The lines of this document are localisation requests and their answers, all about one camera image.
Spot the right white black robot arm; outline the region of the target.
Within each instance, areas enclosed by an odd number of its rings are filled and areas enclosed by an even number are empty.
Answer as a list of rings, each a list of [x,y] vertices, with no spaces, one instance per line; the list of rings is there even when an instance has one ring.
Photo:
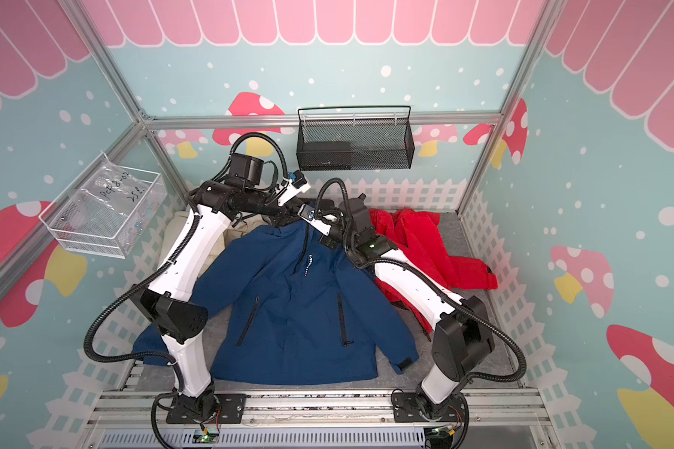
[[[340,244],[357,269],[372,269],[376,279],[392,287],[428,320],[432,335],[432,368],[415,393],[397,393],[393,399],[397,418],[412,415],[425,422],[450,418],[466,421],[469,413],[462,391],[481,379],[498,384],[519,381],[527,361],[518,344],[490,322],[483,302],[463,299],[419,269],[399,246],[376,233],[363,198],[350,198],[340,178],[327,180],[318,191],[314,211],[301,218],[331,244]],[[501,340],[515,355],[511,374],[481,372],[478,367]]]

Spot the navy blue jacket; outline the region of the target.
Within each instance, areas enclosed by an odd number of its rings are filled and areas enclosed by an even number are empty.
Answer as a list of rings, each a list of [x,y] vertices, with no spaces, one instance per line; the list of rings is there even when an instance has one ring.
[[[205,271],[191,302],[230,308],[211,374],[259,385],[374,379],[376,352],[396,373],[419,359],[415,339],[372,278],[305,223],[259,226]]]

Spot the red jacket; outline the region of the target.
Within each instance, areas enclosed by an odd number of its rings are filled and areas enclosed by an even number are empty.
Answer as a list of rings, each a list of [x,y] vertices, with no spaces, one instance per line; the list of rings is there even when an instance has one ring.
[[[496,275],[484,262],[447,253],[438,229],[439,214],[410,209],[396,213],[370,209],[369,213],[376,233],[396,243],[417,268],[441,286],[467,290],[498,288]]]

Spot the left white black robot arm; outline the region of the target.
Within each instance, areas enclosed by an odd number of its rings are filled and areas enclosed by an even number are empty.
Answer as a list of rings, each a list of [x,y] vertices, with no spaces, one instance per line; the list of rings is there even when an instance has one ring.
[[[251,140],[266,142],[279,157],[273,181],[267,187],[259,184],[262,160],[238,151],[243,143]],[[301,172],[288,171],[281,148],[270,136],[249,132],[233,138],[231,142],[224,168],[189,193],[191,213],[162,264],[101,312],[84,337],[84,353],[95,362],[117,363],[147,357],[165,360],[172,368],[176,381],[173,391],[168,393],[172,403],[167,410],[177,418],[196,423],[210,420],[219,411],[219,400],[215,396],[202,342],[208,312],[190,300],[200,270],[215,243],[232,223],[246,214],[286,219],[301,207],[298,196],[309,188]],[[168,349],[166,352],[101,355],[95,351],[97,331],[127,300],[132,300],[157,326]]]

